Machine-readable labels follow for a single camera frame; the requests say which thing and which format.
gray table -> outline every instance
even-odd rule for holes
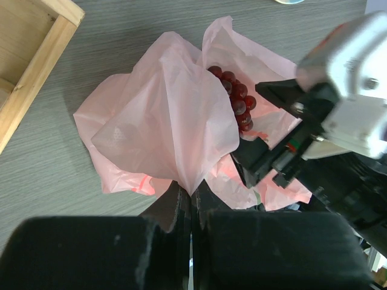
[[[206,27],[231,15],[234,29],[297,62],[331,29],[364,14],[366,0],[75,0],[85,11],[73,40],[0,155],[0,250],[25,218],[138,214],[155,198],[103,195],[73,113],[111,74],[129,73],[165,31],[197,47]]]

plastic bag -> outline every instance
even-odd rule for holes
[[[273,146],[296,124],[254,92],[255,83],[294,77],[294,64],[234,32],[231,17],[206,30],[202,53],[165,33],[132,74],[106,79],[74,114],[103,192],[160,196],[174,179],[192,193],[205,178],[232,208],[255,205],[258,193],[269,210],[307,202],[310,193],[297,181],[286,190],[268,178],[251,189],[241,184],[228,155],[239,143],[237,124],[227,93],[206,71],[211,65],[233,71],[257,98],[247,138]]]

